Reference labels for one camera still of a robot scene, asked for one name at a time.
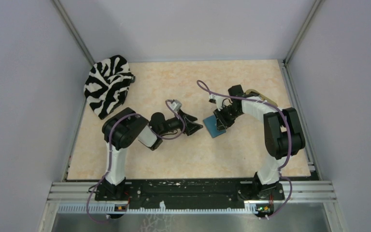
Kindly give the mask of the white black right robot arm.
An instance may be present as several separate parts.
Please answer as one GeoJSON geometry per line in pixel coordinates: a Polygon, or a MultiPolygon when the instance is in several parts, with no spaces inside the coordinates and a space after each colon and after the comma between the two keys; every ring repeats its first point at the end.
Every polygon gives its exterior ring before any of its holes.
{"type": "Polygon", "coordinates": [[[228,94],[227,97],[209,96],[209,101],[217,107],[214,110],[214,130],[210,134],[215,138],[225,133],[242,115],[250,115],[263,124],[269,156],[254,175],[253,194],[258,199],[266,199],[279,182],[281,167],[305,147],[298,113],[295,108],[279,108],[253,89],[243,91],[240,85],[230,87],[228,94]]]}

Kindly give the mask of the teal leather card holder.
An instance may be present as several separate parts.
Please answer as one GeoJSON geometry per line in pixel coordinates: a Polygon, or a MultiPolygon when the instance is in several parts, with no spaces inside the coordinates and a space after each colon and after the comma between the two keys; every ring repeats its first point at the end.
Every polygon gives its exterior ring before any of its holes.
{"type": "Polygon", "coordinates": [[[209,134],[212,138],[216,138],[216,137],[226,133],[226,130],[218,130],[217,129],[217,126],[216,126],[217,120],[216,120],[215,115],[211,115],[211,116],[205,118],[203,120],[203,123],[204,123],[205,128],[207,129],[207,131],[209,132],[209,134]]]}

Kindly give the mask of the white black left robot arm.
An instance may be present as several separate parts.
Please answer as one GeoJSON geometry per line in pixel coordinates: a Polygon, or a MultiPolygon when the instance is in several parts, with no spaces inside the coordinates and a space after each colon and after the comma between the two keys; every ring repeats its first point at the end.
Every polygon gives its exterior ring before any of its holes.
{"type": "Polygon", "coordinates": [[[196,117],[180,109],[174,112],[174,117],[169,119],[156,112],[148,120],[127,107],[103,124],[102,132],[109,154],[105,176],[96,190],[97,198],[120,200],[125,196],[125,161],[128,148],[135,140],[154,151],[163,140],[169,139],[172,132],[190,136],[203,128],[196,122],[196,117]]]}

